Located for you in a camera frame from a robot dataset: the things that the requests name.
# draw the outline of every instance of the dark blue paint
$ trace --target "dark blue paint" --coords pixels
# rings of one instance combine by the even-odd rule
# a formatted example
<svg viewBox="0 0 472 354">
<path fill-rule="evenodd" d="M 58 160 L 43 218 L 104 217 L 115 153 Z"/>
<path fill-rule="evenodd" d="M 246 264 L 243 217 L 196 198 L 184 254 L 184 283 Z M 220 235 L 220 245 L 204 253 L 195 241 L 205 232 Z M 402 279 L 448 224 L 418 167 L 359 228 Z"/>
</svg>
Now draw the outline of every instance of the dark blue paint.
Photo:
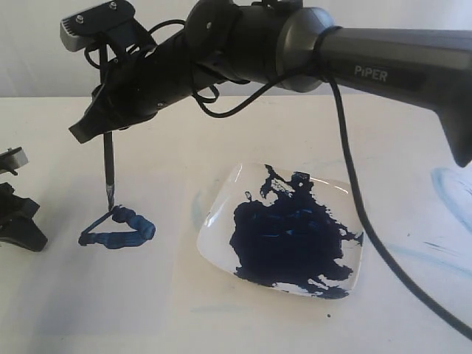
<svg viewBox="0 0 472 354">
<path fill-rule="evenodd" d="M 90 232 L 92 229 L 100 225 L 107 218 L 117 223 L 127 223 L 133 230 L 132 232 Z M 122 249 L 125 247 L 139 247 L 145 242 L 152 240 L 156 233 L 156 227 L 150 221 L 147 221 L 141 215 L 122 206 L 116 206 L 111 212 L 105 214 L 102 218 L 95 221 L 87 228 L 79 238 L 81 246 L 99 243 L 107 249 Z"/>
<path fill-rule="evenodd" d="M 330 217 L 325 206 L 316 203 L 308 174 L 296 172 L 291 181 L 285 181 L 271 166 L 265 167 L 269 176 L 260 188 L 260 195 L 266 198 L 274 192 L 277 200 L 265 206 L 253 201 L 251 193 L 246 192 L 248 201 L 236 208 L 236 228 L 230 244 L 241 267 L 235 275 L 268 287 L 277 282 L 298 285 L 325 299 L 345 297 L 344 289 L 330 287 L 319 277 L 346 280 L 353 270 L 335 262 L 343 257 L 341 241 L 361 243 L 363 236 L 356 238 L 346 226 Z M 323 288 L 310 284 L 309 280 L 322 284 Z"/>
</svg>

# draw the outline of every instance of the white table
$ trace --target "white table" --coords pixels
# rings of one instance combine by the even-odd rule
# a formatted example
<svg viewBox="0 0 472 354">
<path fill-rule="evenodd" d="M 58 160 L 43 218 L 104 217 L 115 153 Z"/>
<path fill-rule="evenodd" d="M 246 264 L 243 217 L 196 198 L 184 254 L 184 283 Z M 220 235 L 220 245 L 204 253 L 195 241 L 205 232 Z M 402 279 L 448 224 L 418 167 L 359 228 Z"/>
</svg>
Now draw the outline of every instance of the white table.
<svg viewBox="0 0 472 354">
<path fill-rule="evenodd" d="M 55 201 L 63 182 L 103 171 L 101 140 L 79 145 L 67 130 L 89 100 L 0 100 L 0 150 L 22 146 L 30 160 L 18 177 L 0 178 L 41 205 L 35 220 L 51 243 L 58 240 Z M 224 97 L 215 110 L 240 101 Z M 472 235 L 444 207 L 430 177 L 436 167 L 459 170 L 439 120 L 430 111 L 369 95 L 345 95 L 344 101 L 367 211 L 378 234 L 422 287 L 472 325 Z M 115 144 L 118 178 L 160 170 L 187 181 L 162 328 L 153 335 L 0 333 L 0 353 L 471 353 L 472 343 L 416 300 L 369 242 L 357 287 L 346 299 L 331 301 L 252 285 L 198 254 L 199 226 L 238 162 L 347 181 L 332 97 L 264 97 L 223 120 L 206 117 L 185 100 L 115 134 Z M 48 257 L 48 250 L 33 254 L 1 245 L 0 316 L 37 257 Z"/>
</svg>

